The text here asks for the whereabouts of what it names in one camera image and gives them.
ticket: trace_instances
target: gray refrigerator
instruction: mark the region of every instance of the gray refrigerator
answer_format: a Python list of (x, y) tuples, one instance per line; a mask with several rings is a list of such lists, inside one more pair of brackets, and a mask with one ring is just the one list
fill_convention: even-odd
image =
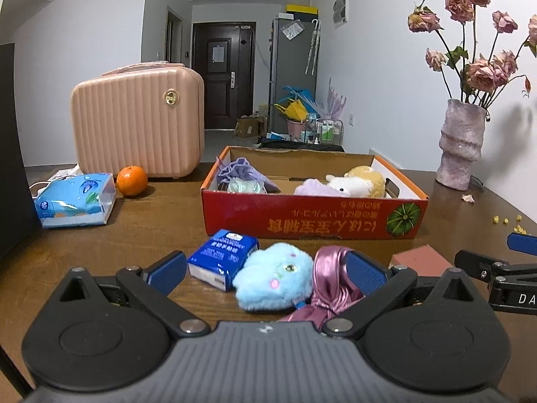
[(289, 91), (284, 90), (284, 86), (307, 89), (315, 98), (317, 83), (317, 69), (315, 69), (313, 76), (311, 74), (312, 64), (310, 64), (308, 74), (305, 74), (314, 28), (313, 23), (302, 22), (304, 31), (300, 32), (294, 39), (289, 40), (280, 31), (280, 27), (287, 26), (292, 22), (290, 19), (275, 18), (272, 23), (268, 129), (282, 134), (287, 133), (287, 121), (281, 112), (274, 107), (274, 104), (289, 95)]

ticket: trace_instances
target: orange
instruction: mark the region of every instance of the orange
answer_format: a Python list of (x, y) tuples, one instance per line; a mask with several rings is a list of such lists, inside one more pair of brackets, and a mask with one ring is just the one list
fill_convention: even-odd
[(126, 167), (119, 172), (115, 182), (125, 197), (135, 197), (146, 190), (147, 174), (141, 167)]

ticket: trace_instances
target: vase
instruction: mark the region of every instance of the vase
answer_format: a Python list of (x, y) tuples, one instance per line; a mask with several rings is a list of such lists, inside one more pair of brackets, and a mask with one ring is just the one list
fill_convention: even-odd
[(472, 163), (481, 159), (487, 111), (476, 104), (450, 98), (439, 146), (442, 149), (436, 180), (452, 189), (465, 191)]

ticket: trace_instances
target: brown tabletop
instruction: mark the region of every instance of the brown tabletop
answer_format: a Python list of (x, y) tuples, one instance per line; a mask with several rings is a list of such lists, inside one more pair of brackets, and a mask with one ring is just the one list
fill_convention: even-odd
[[(112, 275), (126, 265), (148, 266), (173, 250), (194, 252), (207, 239), (199, 188), (211, 165), (201, 164), (182, 180), (152, 181), (148, 195), (117, 200), (108, 225), (42, 230), (0, 261), (0, 342), (27, 378), (20, 345), (24, 333), (56, 284), (74, 266), (94, 275)], [(434, 173), (407, 171), (407, 176), (430, 196), (430, 204), (415, 239), (342, 241), (387, 265), (394, 253), (429, 244), (453, 262), (461, 249), (501, 258), (510, 263), (535, 262), (511, 252), (507, 235), (516, 225), (516, 208), (485, 189), (471, 189), (476, 200), (461, 200), (461, 192), (434, 181)], [(493, 225), (492, 217), (509, 218), (508, 226)], [(524, 216), (521, 225), (537, 235), (537, 224)], [(265, 248), (276, 242), (262, 239)], [(314, 256), (333, 240), (291, 240)], [(486, 286), (476, 282), (483, 294)], [(211, 325), (218, 320), (274, 320), (278, 314), (249, 315), (238, 309), (233, 293), (223, 293), (187, 277), (171, 294)], [(512, 346), (511, 361), (500, 390), (515, 401), (537, 401), (537, 317), (499, 313)], [(13, 403), (18, 395), (0, 374), (0, 401)]]

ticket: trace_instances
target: pink satin fabric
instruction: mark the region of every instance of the pink satin fabric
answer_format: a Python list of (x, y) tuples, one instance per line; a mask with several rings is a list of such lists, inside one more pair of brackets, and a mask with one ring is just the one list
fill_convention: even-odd
[(348, 247), (321, 247), (313, 263), (311, 304), (297, 309), (280, 321), (312, 321), (315, 327), (360, 301), (363, 293), (347, 275), (345, 255)]

